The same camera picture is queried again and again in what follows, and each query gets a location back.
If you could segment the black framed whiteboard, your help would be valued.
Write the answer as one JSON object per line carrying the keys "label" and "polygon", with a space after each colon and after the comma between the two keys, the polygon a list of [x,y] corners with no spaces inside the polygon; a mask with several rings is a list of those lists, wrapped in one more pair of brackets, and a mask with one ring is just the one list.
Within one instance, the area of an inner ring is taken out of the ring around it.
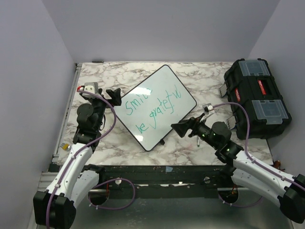
{"label": "black framed whiteboard", "polygon": [[151,151],[197,105],[168,65],[163,65],[122,97],[115,107],[120,122],[145,151]]}

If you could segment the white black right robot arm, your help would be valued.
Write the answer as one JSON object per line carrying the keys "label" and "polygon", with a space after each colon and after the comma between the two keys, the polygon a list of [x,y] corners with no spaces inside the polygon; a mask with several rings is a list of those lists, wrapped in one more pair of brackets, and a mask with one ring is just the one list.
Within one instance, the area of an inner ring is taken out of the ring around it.
{"label": "white black right robot arm", "polygon": [[224,122],[215,122],[211,127],[198,118],[181,120],[171,125],[184,137],[197,136],[215,149],[216,157],[226,165],[227,171],[219,175],[225,187],[232,184],[243,186],[273,202],[291,221],[305,221],[305,177],[293,176],[247,154],[245,148],[231,140],[231,131]]}

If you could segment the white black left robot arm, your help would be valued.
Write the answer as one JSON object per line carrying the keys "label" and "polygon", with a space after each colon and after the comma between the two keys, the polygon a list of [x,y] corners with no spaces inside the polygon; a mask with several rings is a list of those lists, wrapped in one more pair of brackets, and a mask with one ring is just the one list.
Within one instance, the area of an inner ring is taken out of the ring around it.
{"label": "white black left robot arm", "polygon": [[35,222],[48,229],[69,229],[82,200],[93,187],[102,188],[106,181],[104,174],[83,168],[109,133],[101,134],[104,113],[106,108],[114,112],[114,107],[122,104],[121,90],[108,89],[109,99],[93,85],[81,86],[77,92],[87,102],[77,109],[78,126],[70,153],[54,180],[33,198]]}

